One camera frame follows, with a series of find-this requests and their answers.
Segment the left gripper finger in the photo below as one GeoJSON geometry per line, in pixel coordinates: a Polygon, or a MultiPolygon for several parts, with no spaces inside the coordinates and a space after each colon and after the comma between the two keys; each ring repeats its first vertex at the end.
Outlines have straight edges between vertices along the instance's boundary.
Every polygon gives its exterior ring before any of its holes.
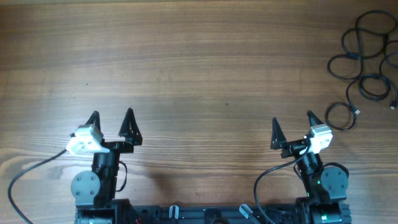
{"type": "Polygon", "coordinates": [[[101,130],[100,125],[100,114],[98,111],[94,111],[89,117],[88,121],[85,123],[86,125],[92,126],[97,130],[101,130]]]}
{"type": "Polygon", "coordinates": [[[123,119],[119,136],[124,138],[125,141],[131,143],[133,146],[140,146],[142,144],[142,135],[136,123],[134,111],[128,108],[123,119]]]}

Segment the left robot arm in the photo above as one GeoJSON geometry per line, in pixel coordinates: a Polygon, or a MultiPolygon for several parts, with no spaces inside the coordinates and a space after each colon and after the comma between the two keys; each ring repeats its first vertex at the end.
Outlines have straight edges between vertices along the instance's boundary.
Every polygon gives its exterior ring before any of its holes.
{"type": "Polygon", "coordinates": [[[142,135],[137,126],[134,111],[128,108],[119,130],[123,141],[107,142],[101,132],[100,114],[94,111],[88,121],[80,125],[67,144],[70,154],[89,152],[93,154],[91,170],[78,173],[72,180],[71,193],[75,198],[75,223],[140,223],[141,218],[128,199],[116,199],[127,181],[117,188],[120,155],[133,153],[135,146],[142,144],[142,135]]]}

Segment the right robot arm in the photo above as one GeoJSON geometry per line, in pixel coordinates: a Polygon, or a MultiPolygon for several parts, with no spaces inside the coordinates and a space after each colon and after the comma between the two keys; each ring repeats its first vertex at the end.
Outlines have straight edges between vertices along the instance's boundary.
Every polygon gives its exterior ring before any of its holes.
{"type": "Polygon", "coordinates": [[[352,222],[347,198],[348,169],[336,162],[323,163],[320,152],[333,138],[329,126],[312,111],[307,112],[310,129],[303,139],[286,139],[276,118],[272,120],[271,149],[280,149],[281,158],[293,157],[295,173],[302,180],[306,197],[284,206],[276,215],[277,223],[347,224],[352,222]]]}

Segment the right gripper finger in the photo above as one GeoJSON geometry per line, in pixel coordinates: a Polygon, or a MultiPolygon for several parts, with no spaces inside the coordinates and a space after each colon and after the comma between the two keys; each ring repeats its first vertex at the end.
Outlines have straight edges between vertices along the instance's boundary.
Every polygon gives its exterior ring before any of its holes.
{"type": "Polygon", "coordinates": [[[277,118],[272,119],[272,137],[271,137],[271,149],[277,150],[282,149],[287,144],[286,137],[282,131],[282,128],[277,118]]]}
{"type": "Polygon", "coordinates": [[[307,116],[308,116],[308,121],[309,121],[310,127],[324,124],[324,122],[321,121],[311,110],[307,111],[307,116]]]}

